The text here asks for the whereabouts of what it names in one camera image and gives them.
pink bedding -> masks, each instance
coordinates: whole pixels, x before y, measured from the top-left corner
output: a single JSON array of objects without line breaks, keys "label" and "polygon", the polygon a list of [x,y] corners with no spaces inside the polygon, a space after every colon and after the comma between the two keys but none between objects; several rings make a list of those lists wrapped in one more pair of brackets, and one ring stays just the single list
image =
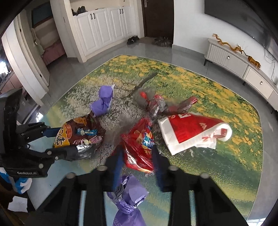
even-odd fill
[{"label": "pink bedding", "polygon": [[53,45],[45,49],[44,54],[42,55],[43,62],[45,65],[50,64],[52,61],[58,59],[60,56],[66,54],[64,47],[61,43],[61,40],[58,40]]}]

screw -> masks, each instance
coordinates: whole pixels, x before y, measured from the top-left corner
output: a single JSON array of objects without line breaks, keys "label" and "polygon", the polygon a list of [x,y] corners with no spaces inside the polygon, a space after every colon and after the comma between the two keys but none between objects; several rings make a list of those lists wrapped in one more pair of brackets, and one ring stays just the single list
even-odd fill
[{"label": "screw", "polygon": [[98,171],[105,171],[105,170],[107,170],[108,168],[107,168],[107,166],[98,166],[97,167],[97,170]]},{"label": "screw", "polygon": [[171,170],[171,171],[177,171],[178,167],[171,165],[171,166],[168,167],[168,169]]},{"label": "screw", "polygon": [[76,176],[75,173],[68,173],[66,177],[67,177],[68,179],[72,179],[72,178],[74,178],[75,176]]},{"label": "screw", "polygon": [[200,175],[202,178],[207,179],[209,178],[209,174],[208,173],[201,173]]}]

pair of shoes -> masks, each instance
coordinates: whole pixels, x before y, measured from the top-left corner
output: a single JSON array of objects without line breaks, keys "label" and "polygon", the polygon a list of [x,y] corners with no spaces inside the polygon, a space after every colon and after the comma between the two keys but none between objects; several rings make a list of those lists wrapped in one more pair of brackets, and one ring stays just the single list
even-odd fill
[{"label": "pair of shoes", "polygon": [[155,38],[155,40],[153,41],[153,44],[161,46],[161,47],[171,47],[173,44],[173,41],[171,41],[165,37],[159,37],[159,38]]},{"label": "pair of shoes", "polygon": [[131,44],[135,43],[135,42],[138,41],[138,40],[139,40],[138,36],[133,36],[133,37],[131,37],[131,38],[129,38],[129,39],[127,40],[127,44],[128,44],[128,45],[131,45]]}]

decorative ornament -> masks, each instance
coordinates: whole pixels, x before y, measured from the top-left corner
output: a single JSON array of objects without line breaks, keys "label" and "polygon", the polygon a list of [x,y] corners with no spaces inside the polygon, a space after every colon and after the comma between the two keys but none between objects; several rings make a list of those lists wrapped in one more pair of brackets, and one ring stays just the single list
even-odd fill
[{"label": "decorative ornament", "polygon": [[245,54],[245,56],[248,57],[248,61],[249,61],[251,64],[254,64],[258,69],[261,68],[261,64],[260,64],[258,61],[254,60],[253,57],[248,56],[248,55],[244,52],[244,50],[243,50],[238,44],[237,44],[237,46],[236,46],[235,48],[233,48],[229,43],[227,43],[227,42],[222,42],[221,38],[219,38],[217,34],[213,34],[212,36],[215,37],[215,38],[218,40],[217,42],[218,42],[220,45],[228,45],[228,46],[230,47],[230,49],[231,49],[232,51],[234,51],[234,52],[238,51],[238,52],[240,52],[241,54],[242,54],[242,52],[243,52],[243,53]]}]

red and white plastic bag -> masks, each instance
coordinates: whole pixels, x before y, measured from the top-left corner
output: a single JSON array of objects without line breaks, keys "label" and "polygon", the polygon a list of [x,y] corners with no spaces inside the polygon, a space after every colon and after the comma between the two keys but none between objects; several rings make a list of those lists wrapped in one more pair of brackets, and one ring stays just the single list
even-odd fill
[{"label": "red and white plastic bag", "polygon": [[194,113],[164,117],[158,123],[172,155],[193,146],[215,149],[217,139],[227,141],[232,136],[228,123]]}]

